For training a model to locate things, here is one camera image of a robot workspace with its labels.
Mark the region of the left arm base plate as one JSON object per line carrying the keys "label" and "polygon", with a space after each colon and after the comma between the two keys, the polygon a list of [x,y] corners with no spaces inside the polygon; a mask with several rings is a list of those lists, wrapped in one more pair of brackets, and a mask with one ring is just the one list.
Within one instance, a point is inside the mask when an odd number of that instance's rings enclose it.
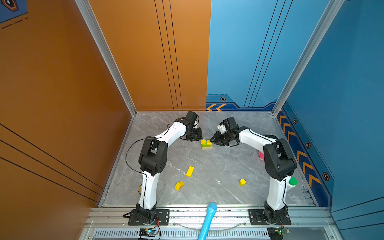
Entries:
{"label": "left arm base plate", "polygon": [[140,217],[138,211],[132,210],[130,212],[130,217],[128,221],[129,226],[168,226],[170,220],[170,210],[169,209],[156,209],[154,217],[145,218]]}

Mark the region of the yellow long block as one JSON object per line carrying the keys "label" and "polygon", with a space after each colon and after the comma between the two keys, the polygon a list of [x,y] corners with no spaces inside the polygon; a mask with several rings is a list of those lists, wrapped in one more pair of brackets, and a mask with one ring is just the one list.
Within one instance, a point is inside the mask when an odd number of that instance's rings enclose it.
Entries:
{"label": "yellow long block", "polygon": [[186,176],[189,177],[189,178],[191,178],[192,175],[193,175],[194,169],[195,169],[194,167],[189,166],[189,168],[188,168],[188,170],[187,170],[187,173],[186,173]]}

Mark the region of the green rectangular block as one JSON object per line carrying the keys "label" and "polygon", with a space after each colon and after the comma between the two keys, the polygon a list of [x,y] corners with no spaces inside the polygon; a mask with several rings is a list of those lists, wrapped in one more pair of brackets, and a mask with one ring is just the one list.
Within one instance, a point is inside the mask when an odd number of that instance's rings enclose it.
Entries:
{"label": "green rectangular block", "polygon": [[213,144],[211,142],[209,142],[209,141],[206,141],[204,144],[202,143],[202,147],[203,148],[210,148],[212,146],[213,146]]}

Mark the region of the natural wood block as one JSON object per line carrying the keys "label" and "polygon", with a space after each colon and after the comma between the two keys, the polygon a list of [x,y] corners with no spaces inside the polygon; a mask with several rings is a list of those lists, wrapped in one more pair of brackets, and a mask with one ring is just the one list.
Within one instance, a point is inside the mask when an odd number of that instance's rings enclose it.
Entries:
{"label": "natural wood block", "polygon": [[203,150],[212,149],[213,145],[202,145]]}

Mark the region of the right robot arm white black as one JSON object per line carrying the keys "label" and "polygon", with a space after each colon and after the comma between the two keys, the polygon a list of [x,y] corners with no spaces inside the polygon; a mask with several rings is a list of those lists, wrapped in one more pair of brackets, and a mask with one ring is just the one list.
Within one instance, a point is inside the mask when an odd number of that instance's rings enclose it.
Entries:
{"label": "right robot arm white black", "polygon": [[232,141],[249,145],[264,155],[265,169],[270,176],[269,193],[264,210],[254,219],[267,225],[290,225],[287,193],[298,181],[293,177],[298,167],[294,153],[286,139],[277,139],[272,135],[261,135],[248,127],[239,127],[233,117],[223,120],[218,125],[210,142],[222,147],[229,147]]}

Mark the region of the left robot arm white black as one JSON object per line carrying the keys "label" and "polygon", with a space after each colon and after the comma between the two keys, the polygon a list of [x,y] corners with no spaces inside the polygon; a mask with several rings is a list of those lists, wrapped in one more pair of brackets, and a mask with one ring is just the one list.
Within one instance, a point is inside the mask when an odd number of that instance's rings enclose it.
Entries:
{"label": "left robot arm white black", "polygon": [[160,173],[165,169],[168,148],[178,139],[195,142],[203,139],[202,129],[198,127],[199,116],[189,111],[186,116],[177,118],[163,133],[142,139],[143,146],[139,155],[142,175],[142,191],[136,207],[128,217],[146,225],[157,220],[157,187]]}

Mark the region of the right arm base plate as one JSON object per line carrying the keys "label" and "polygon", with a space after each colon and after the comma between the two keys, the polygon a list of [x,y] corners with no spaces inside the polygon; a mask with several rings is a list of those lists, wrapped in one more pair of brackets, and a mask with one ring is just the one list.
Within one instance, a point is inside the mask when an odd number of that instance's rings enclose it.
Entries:
{"label": "right arm base plate", "polygon": [[292,224],[288,211],[281,209],[274,211],[270,209],[249,209],[251,225],[280,225],[290,226]]}

